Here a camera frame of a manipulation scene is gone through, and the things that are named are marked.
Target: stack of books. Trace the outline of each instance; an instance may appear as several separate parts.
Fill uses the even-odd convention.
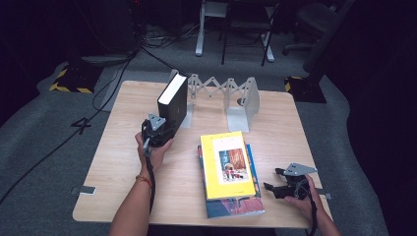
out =
[[[204,135],[201,142],[208,218],[264,213],[254,158],[242,132]]]

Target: black strap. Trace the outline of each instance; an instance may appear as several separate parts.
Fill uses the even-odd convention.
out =
[[[317,229],[317,207],[316,207],[316,203],[313,201],[312,195],[308,193],[308,196],[312,204],[312,218],[313,218],[313,228],[309,236],[313,236],[316,233],[316,229]]]
[[[155,176],[153,175],[153,166],[150,163],[150,157],[152,156],[152,153],[150,152],[150,150],[147,148],[144,150],[145,153],[145,159],[147,160],[147,170],[149,172],[149,176],[150,176],[150,182],[152,183],[152,187],[150,188],[150,202],[149,202],[149,213],[152,212],[152,207],[153,207],[153,200],[155,198]]]

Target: yellow book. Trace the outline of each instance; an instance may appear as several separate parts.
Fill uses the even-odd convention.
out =
[[[208,200],[256,194],[242,132],[201,136]]]

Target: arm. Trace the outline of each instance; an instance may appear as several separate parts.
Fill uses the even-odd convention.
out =
[[[319,193],[317,192],[316,186],[314,185],[312,177],[306,175],[306,178],[309,181],[310,192],[312,194],[313,201],[316,203],[317,207],[318,229],[320,230],[323,236],[341,235],[331,218],[326,213],[325,208],[323,207],[322,200],[320,199]],[[309,197],[306,197],[303,201],[297,200],[293,197],[285,197],[285,200],[289,202],[291,205],[297,207],[301,211],[301,213],[303,213],[303,215],[310,220],[310,222],[313,222],[312,206]]]
[[[150,179],[147,170],[147,162],[144,156],[142,133],[138,133],[135,138],[138,142],[138,154],[142,164],[140,175]],[[171,147],[172,142],[173,140],[170,140],[163,147],[151,150],[152,157],[150,161],[153,166],[154,174],[156,174],[157,169],[162,164],[165,152]],[[146,181],[137,179],[131,191],[114,215],[110,227],[110,235],[147,235],[149,226],[149,201],[149,184]]]

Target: table leg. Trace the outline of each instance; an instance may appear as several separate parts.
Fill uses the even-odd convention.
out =
[[[205,19],[206,19],[206,0],[202,1],[202,8],[200,10],[200,31],[197,38],[196,56],[203,55],[203,44],[205,42]]]

